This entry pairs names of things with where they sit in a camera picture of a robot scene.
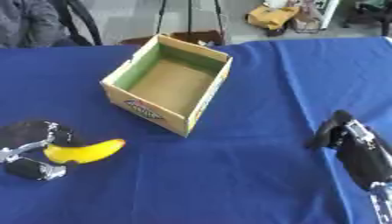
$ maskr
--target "open cardboard box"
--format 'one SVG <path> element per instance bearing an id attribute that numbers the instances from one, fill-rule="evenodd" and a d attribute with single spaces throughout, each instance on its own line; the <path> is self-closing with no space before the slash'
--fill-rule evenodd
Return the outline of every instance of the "open cardboard box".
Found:
<path id="1" fill-rule="evenodd" d="M 186 137 L 228 77 L 232 60 L 157 35 L 101 84 L 115 105 Z"/>

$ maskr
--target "floor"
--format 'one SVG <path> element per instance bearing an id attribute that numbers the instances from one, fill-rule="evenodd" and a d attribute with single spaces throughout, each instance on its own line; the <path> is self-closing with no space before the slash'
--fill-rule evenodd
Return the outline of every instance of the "floor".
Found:
<path id="1" fill-rule="evenodd" d="M 82 0 L 93 14 L 98 24 L 105 45 L 113 45 L 122 39 L 139 38 L 153 35 L 157 29 L 158 9 L 162 0 Z M 243 20 L 245 13 L 260 4 L 261 0 L 220 0 L 226 29 L 226 39 L 229 44 L 238 44 L 252 40 L 268 39 L 263 30 L 246 24 Z M 167 10 L 164 15 L 161 32 L 185 31 L 187 24 L 187 1 L 167 0 Z M 331 37 L 365 37 L 379 35 L 378 24 L 354 25 L 349 29 L 340 27 L 345 9 L 338 10 L 326 31 L 318 34 L 297 34 L 287 31 L 275 39 L 309 39 Z M 214 14 L 214 0 L 193 0 L 195 30 L 217 29 L 217 19 Z M 77 22 L 82 33 L 87 31 Z"/>

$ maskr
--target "printed logo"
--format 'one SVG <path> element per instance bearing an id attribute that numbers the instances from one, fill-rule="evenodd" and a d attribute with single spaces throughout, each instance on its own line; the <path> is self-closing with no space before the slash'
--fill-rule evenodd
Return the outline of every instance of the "printed logo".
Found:
<path id="1" fill-rule="evenodd" d="M 129 100 L 125 101 L 136 113 L 140 116 L 149 119 L 164 119 L 161 115 L 155 113 L 150 108 L 147 108 L 142 101 L 138 100 Z"/>

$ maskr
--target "yellow banana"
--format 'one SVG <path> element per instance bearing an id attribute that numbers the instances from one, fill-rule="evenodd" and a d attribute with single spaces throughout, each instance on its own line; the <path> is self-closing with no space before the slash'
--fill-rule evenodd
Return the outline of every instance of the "yellow banana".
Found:
<path id="1" fill-rule="evenodd" d="M 44 149 L 44 153 L 51 161 L 57 164 L 64 164 L 68 161 L 86 164 L 107 158 L 119 151 L 124 145 L 125 141 L 122 139 L 108 140 L 84 147 L 59 147 L 49 144 Z"/>

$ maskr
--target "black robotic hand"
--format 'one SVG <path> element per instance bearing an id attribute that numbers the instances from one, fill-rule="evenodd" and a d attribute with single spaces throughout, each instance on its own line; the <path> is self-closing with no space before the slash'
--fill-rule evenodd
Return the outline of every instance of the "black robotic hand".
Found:
<path id="1" fill-rule="evenodd" d="M 369 127 L 346 111 L 336 111 L 323 122 L 306 143 L 310 149 L 333 148 L 353 181 L 368 191 L 373 183 L 387 183 L 392 177 L 392 150 Z"/>
<path id="2" fill-rule="evenodd" d="M 63 147 L 84 145 L 74 132 L 56 122 L 16 122 L 0 128 L 0 163 L 9 174 L 25 179 L 48 180 L 66 174 L 64 165 L 40 161 L 46 144 Z"/>

